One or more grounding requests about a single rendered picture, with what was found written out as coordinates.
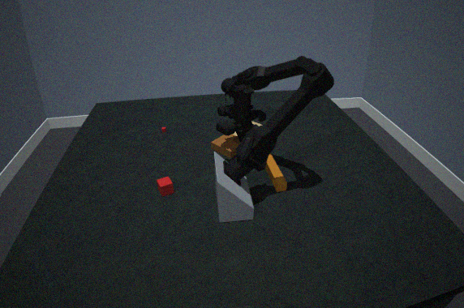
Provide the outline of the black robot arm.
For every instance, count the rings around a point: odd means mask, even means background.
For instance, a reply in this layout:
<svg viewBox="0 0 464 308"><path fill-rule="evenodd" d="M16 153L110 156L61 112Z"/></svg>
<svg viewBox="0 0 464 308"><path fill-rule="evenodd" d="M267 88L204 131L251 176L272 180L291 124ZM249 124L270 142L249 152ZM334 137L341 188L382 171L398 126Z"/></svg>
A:
<svg viewBox="0 0 464 308"><path fill-rule="evenodd" d="M254 90L268 87L274 81L303 75L300 87L281 108L262 126L256 124L247 132L236 148L237 156L230 162L223 161L224 173L241 186L241 178L254 168L264 169L275 147L277 137L318 96L323 96L334 85L334 79L323 63L300 56L276 66L253 66L235 77L226 78L221 90L234 98L236 105L249 105ZM250 157L254 156L254 159Z"/></svg>

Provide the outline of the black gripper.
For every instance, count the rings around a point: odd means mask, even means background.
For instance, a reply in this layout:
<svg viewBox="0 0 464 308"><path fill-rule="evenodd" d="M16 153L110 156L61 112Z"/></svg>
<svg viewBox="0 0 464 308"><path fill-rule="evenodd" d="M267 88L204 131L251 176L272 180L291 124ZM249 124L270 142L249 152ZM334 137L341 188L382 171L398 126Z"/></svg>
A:
<svg viewBox="0 0 464 308"><path fill-rule="evenodd" d="M227 120L218 122L216 128L223 135L232 135L236 132L239 142L243 140L245 133L247 133L253 126L252 120L259 118L259 121L266 120L265 112L253 109L253 105L236 105L233 103L232 108L234 108L234 114L232 118L234 121L229 122ZM251 110L252 109L252 110Z"/></svg>

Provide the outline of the orange rectangular bar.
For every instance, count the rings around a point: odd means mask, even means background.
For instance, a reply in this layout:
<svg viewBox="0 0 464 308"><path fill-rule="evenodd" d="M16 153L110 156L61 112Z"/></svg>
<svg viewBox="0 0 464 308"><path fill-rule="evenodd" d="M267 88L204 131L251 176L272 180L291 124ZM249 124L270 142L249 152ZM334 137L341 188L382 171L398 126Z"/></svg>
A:
<svg viewBox="0 0 464 308"><path fill-rule="evenodd" d="M278 168L277 163L275 162L271 154L269 155L269 158L265 164L265 169L271 181L273 182L273 185L276 188L276 192L286 190L287 182L284 179L284 175L282 175L281 170Z"/></svg>

